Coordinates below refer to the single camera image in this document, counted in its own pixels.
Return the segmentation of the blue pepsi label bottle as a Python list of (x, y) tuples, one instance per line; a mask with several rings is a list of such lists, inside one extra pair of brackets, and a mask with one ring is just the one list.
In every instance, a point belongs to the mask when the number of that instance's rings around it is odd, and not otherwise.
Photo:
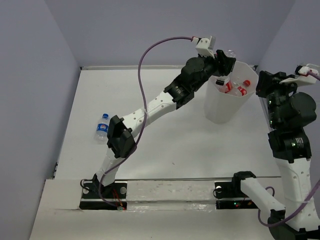
[(99, 119), (94, 139), (100, 143), (100, 144), (106, 144), (108, 141), (108, 130), (109, 130), (109, 124), (110, 124), (110, 117), (107, 113), (103, 113), (101, 118)]

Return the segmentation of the small red cap bottle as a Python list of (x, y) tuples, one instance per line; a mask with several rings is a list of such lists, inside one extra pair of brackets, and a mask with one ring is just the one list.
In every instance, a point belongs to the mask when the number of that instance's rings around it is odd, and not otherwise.
[(217, 77), (215, 86), (221, 93), (229, 93), (233, 89), (233, 83), (228, 76)]

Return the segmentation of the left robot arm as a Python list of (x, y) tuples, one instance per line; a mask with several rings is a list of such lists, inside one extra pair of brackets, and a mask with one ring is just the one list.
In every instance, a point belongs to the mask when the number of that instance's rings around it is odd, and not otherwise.
[(192, 57), (180, 74), (149, 103), (128, 115), (113, 116), (107, 133), (106, 157), (92, 180), (94, 193), (101, 198), (110, 194), (120, 164), (137, 149), (144, 128), (190, 102), (210, 77), (228, 76), (235, 62), (236, 58), (226, 56), (222, 50), (213, 56)]

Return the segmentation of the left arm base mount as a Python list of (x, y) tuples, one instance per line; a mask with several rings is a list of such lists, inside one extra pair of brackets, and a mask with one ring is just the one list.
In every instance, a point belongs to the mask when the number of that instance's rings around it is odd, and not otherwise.
[(126, 181), (115, 181), (108, 187), (102, 186), (100, 194), (99, 184), (93, 183), (92, 179), (82, 179), (80, 186), (82, 188), (79, 203), (81, 210), (125, 211), (127, 209), (128, 183)]

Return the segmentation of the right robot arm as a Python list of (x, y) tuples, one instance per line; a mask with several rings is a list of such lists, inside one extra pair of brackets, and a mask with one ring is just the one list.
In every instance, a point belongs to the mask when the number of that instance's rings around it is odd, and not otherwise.
[(267, 101), (271, 128), (268, 142), (279, 168), (285, 202), (280, 203), (250, 171), (233, 175), (230, 190), (247, 196), (259, 213), (268, 214), (264, 224), (276, 240), (317, 240), (320, 219), (311, 185), (311, 145), (304, 127), (316, 120), (316, 102), (298, 87), (315, 84), (320, 78), (316, 68), (298, 66), (293, 75), (261, 71), (256, 94)]

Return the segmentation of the clear capless bottle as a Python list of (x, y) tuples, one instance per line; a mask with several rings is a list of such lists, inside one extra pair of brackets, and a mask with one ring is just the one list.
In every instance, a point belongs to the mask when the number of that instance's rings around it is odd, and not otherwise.
[(232, 49), (226, 50), (225, 55), (229, 58), (236, 58), (236, 52)]

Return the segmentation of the large red label bottle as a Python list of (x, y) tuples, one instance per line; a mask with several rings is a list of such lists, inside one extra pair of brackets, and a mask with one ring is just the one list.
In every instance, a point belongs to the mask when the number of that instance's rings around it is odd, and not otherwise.
[(248, 93), (248, 87), (251, 86), (250, 80), (245, 80), (243, 82), (235, 82), (233, 84), (232, 95), (236, 97), (243, 97)]

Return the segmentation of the white plastic bin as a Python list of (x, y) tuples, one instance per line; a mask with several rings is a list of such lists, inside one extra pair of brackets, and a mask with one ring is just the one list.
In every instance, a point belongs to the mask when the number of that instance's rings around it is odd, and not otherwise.
[(230, 93), (223, 93), (218, 89), (216, 77), (211, 77), (207, 83), (204, 115), (215, 124), (229, 122), (244, 103), (255, 93), (258, 83), (257, 73), (247, 64), (236, 61), (233, 71), (229, 75), (231, 83), (244, 83), (249, 81), (250, 85), (245, 89), (246, 94), (235, 96)]

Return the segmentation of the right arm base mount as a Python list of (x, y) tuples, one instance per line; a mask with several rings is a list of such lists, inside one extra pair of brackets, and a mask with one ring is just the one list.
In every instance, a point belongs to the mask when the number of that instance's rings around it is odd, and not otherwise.
[(217, 210), (257, 209), (257, 205), (243, 192), (237, 190), (231, 181), (214, 183), (213, 196)]

